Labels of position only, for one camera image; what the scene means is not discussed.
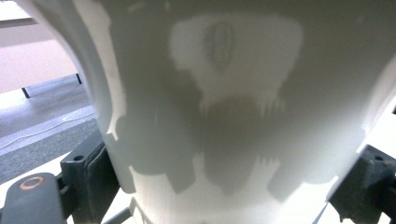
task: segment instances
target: white cable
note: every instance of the white cable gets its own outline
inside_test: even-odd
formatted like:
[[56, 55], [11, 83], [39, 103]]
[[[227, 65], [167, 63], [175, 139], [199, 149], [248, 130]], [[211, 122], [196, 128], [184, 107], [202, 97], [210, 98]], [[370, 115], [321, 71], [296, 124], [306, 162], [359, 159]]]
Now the white cable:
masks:
[[75, 120], [78, 120], [78, 119], [84, 119], [84, 118], [87, 118], [89, 115], [85, 115], [85, 116], [83, 116], [83, 117], [81, 117], [81, 118], [77, 118], [77, 119], [68, 119], [69, 117], [67, 117], [67, 119], [62, 119], [62, 122], [61, 122], [61, 123], [56, 124], [56, 125], [54, 125], [54, 126], [48, 128], [48, 129], [46, 129], [46, 130], [44, 130], [44, 131], [41, 131], [41, 132], [38, 132], [38, 133], [32, 133], [32, 134], [28, 134], [28, 135], [25, 135], [25, 136], [18, 137], [18, 138], [16, 138], [16, 139], [12, 140], [11, 142], [9, 142], [8, 144], [6, 144], [6, 145], [0, 147], [0, 149], [3, 149], [3, 148], [5, 148], [5, 147], [8, 147], [9, 145], [13, 144], [14, 142], [16, 142], [16, 141], [18, 141], [18, 140], [20, 140], [20, 139], [22, 139], [22, 138], [32, 137], [32, 136], [35, 136], [35, 135], [38, 135], [38, 134], [41, 134], [41, 133], [45, 133], [45, 132], [47, 132], [47, 131], [49, 131], [49, 130], [52, 130], [52, 129], [54, 129], [54, 128], [56, 128], [56, 127], [58, 127], [58, 126], [60, 126], [60, 125], [62, 125], [62, 124], [64, 124], [64, 123], [66, 123], [66, 122], [75, 121]]

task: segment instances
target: glossy white surface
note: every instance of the glossy white surface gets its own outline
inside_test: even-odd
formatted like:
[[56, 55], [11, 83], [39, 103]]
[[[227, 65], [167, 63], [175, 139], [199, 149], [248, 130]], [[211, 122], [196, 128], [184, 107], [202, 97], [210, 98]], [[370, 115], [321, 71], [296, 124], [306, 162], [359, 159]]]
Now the glossy white surface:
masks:
[[394, 6], [21, 4], [75, 55], [156, 224], [312, 222], [395, 90]]

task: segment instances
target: gray carpet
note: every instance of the gray carpet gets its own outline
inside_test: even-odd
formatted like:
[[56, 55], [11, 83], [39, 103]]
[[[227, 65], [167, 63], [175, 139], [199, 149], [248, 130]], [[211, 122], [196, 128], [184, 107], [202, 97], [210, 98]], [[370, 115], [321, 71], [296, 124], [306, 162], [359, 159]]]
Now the gray carpet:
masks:
[[97, 130], [94, 119], [0, 157], [0, 184], [71, 151]]

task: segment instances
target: floor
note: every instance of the floor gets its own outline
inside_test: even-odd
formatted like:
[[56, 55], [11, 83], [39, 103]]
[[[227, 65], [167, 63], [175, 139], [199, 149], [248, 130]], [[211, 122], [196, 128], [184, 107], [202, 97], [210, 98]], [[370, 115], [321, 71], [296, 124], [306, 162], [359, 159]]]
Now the floor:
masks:
[[75, 75], [0, 94], [0, 156], [93, 118]]

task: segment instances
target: black leg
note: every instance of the black leg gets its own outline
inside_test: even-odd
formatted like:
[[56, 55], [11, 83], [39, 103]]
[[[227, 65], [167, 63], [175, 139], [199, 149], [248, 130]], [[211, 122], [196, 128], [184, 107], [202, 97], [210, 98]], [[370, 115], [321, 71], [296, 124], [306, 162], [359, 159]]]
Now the black leg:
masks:
[[26, 97], [27, 99], [29, 99], [29, 98], [30, 98], [30, 95], [27, 93], [26, 89], [25, 89], [25, 88], [22, 88], [22, 91], [23, 91], [23, 94], [25, 94], [25, 97]]
[[78, 79], [78, 83], [79, 83], [79, 84], [82, 84], [81, 79], [79, 78], [78, 73], [76, 74], [76, 77], [77, 77], [77, 79]]

